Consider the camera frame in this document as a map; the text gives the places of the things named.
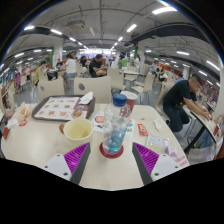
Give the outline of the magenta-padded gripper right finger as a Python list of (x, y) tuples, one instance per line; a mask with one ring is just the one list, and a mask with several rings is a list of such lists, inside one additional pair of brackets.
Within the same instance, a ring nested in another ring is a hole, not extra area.
[(138, 143), (133, 143), (132, 153), (144, 185), (148, 185), (181, 169), (178, 163), (169, 155), (157, 154)]

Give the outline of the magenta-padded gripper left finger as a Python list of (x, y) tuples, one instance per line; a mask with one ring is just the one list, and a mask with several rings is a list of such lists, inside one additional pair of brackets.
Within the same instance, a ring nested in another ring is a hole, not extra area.
[(89, 154), (90, 144), (85, 143), (64, 155), (54, 155), (43, 165), (43, 169), (70, 182), (79, 184)]

